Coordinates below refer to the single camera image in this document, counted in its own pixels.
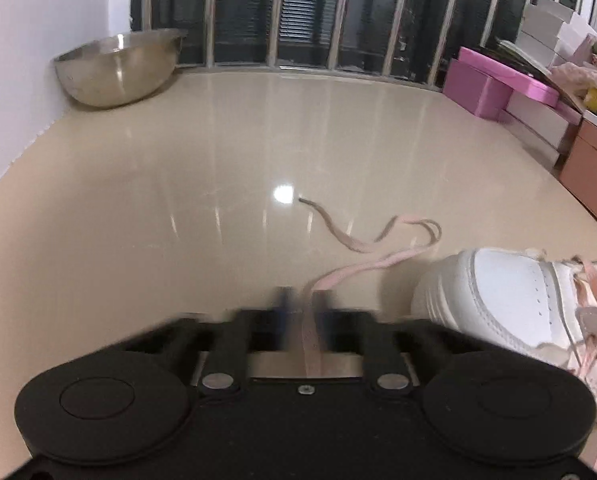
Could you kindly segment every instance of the metal railing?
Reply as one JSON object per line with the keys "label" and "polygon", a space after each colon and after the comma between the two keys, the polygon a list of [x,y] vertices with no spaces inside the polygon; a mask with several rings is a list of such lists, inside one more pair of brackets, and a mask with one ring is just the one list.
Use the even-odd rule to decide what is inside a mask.
{"label": "metal railing", "polygon": [[[391,75],[393,55],[395,52],[395,46],[399,37],[399,31],[401,27],[401,20],[403,17],[403,10],[405,9],[406,0],[395,0],[395,7],[393,11],[392,25],[390,29],[389,41],[387,43],[387,51],[381,74],[372,73],[358,73],[358,72],[347,72],[339,70],[338,58],[339,48],[341,46],[342,27],[345,22],[345,10],[347,8],[347,0],[337,0],[336,10],[334,16],[334,26],[331,32],[331,41],[329,44],[329,54],[327,57],[326,68],[308,68],[300,66],[286,66],[278,63],[278,44],[280,34],[280,20],[282,13],[283,0],[273,0],[272,3],[272,18],[270,25],[270,33],[268,38],[268,51],[266,56],[266,69],[277,70],[277,71],[295,71],[302,73],[317,73],[317,74],[330,74],[335,76],[345,76],[353,78],[363,78],[371,80],[384,80],[388,82],[396,82],[407,86],[416,86],[419,88],[428,88],[438,90],[436,81],[438,78],[438,72],[442,62],[443,53],[447,43],[447,36],[449,34],[452,21],[454,18],[454,10],[456,7],[456,0],[447,0],[445,6],[445,12],[440,27],[440,34],[436,47],[434,49],[434,56],[431,63],[431,68],[427,76],[426,84],[418,84],[410,82],[405,79],[396,78]],[[580,12],[583,0],[575,1],[575,9]],[[530,4],[532,0],[525,0],[525,7]],[[490,0],[489,9],[483,27],[483,33],[481,35],[480,45],[485,46],[491,35],[494,19],[496,16],[497,6],[499,0]],[[147,30],[152,28],[152,0],[141,0],[141,14],[142,14],[142,28]],[[593,0],[593,9],[591,12],[590,23],[594,23],[597,16],[597,0]],[[204,9],[204,64],[196,66],[199,70],[206,71],[232,71],[232,70],[261,70],[261,67],[241,67],[230,64],[229,66],[217,66],[214,62],[214,25],[216,21],[216,0],[205,0]]]}

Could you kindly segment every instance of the shoelace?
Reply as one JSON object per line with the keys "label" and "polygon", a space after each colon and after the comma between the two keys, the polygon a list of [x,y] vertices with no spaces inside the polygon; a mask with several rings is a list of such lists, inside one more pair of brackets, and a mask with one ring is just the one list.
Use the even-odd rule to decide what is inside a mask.
{"label": "shoelace", "polygon": [[[312,297],[312,293],[317,290],[331,290],[339,283],[343,282],[347,278],[371,269],[387,269],[387,267],[394,266],[404,260],[408,260],[418,254],[424,253],[428,249],[434,247],[442,236],[442,229],[438,222],[427,218],[419,218],[417,216],[400,215],[393,217],[387,225],[384,227],[381,234],[373,242],[363,242],[348,234],[344,233],[341,229],[336,227],[329,213],[316,202],[307,200],[306,198],[299,198],[299,202],[309,205],[313,208],[325,221],[329,232],[333,234],[336,239],[348,249],[357,253],[372,253],[376,250],[377,245],[392,232],[392,229],[398,224],[408,225],[421,225],[427,229],[430,234],[430,240],[428,243],[418,246],[413,246],[402,251],[387,254],[382,258],[365,262],[361,264],[354,264],[350,266],[341,267],[340,269],[328,272],[324,276],[320,277],[316,283],[313,284],[309,298]],[[317,334],[316,322],[313,313],[313,307],[311,301],[308,300],[303,305],[303,319],[301,326],[301,337],[303,340],[303,355],[305,357],[305,371],[308,377],[320,377],[321,375],[321,349],[319,344],[319,338]]]}
{"label": "shoelace", "polygon": [[[589,284],[589,288],[591,289],[591,293],[594,296],[594,299],[597,303],[597,269],[596,267],[588,260],[581,258],[580,256],[576,256],[576,259],[582,264],[583,271],[585,273],[585,281]],[[574,284],[576,286],[576,292],[579,298],[579,306],[581,308],[596,308],[589,304],[589,299],[587,297],[587,289],[582,283],[582,279],[580,276],[576,276],[574,278]],[[590,335],[588,338],[585,339],[585,354],[581,361],[581,367],[578,370],[577,376],[581,380],[585,380],[587,375],[591,371],[594,363],[597,360],[597,335]],[[594,462],[594,469],[597,469],[597,457],[596,461]]]}

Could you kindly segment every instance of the black circular cover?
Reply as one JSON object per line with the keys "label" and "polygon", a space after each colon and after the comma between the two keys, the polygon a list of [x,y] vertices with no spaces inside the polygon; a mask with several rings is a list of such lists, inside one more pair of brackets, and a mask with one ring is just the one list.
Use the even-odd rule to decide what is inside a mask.
{"label": "black circular cover", "polygon": [[33,378],[14,416],[32,453],[85,465],[149,450],[189,408],[187,388],[153,356],[102,351]]}
{"label": "black circular cover", "polygon": [[576,453],[596,418],[578,378],[505,351],[455,356],[425,387],[423,409],[452,447],[499,464]]}

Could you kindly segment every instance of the tiled floor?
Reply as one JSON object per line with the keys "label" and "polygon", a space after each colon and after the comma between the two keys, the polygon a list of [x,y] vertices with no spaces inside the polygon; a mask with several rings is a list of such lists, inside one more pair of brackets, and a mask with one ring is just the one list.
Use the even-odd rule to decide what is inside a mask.
{"label": "tiled floor", "polygon": [[[597,258],[597,223],[497,124],[443,95],[360,80],[180,75],[124,108],[74,110],[0,182],[0,476],[27,457],[13,420],[33,375],[177,312],[263,306],[370,256],[288,188],[372,238],[401,212],[440,246],[344,283],[341,304],[406,314],[428,261],[470,246]],[[385,252],[424,237],[400,227]]]}

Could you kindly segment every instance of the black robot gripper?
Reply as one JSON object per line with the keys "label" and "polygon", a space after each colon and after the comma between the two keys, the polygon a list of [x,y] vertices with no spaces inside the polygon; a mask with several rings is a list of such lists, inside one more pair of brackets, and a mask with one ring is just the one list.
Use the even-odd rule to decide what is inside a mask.
{"label": "black robot gripper", "polygon": [[250,353],[284,348],[291,301],[174,319],[41,373],[14,410],[32,458],[8,478],[597,479],[577,459],[596,416],[581,381],[426,320],[319,293],[326,351],[361,355],[362,377],[249,377]]}

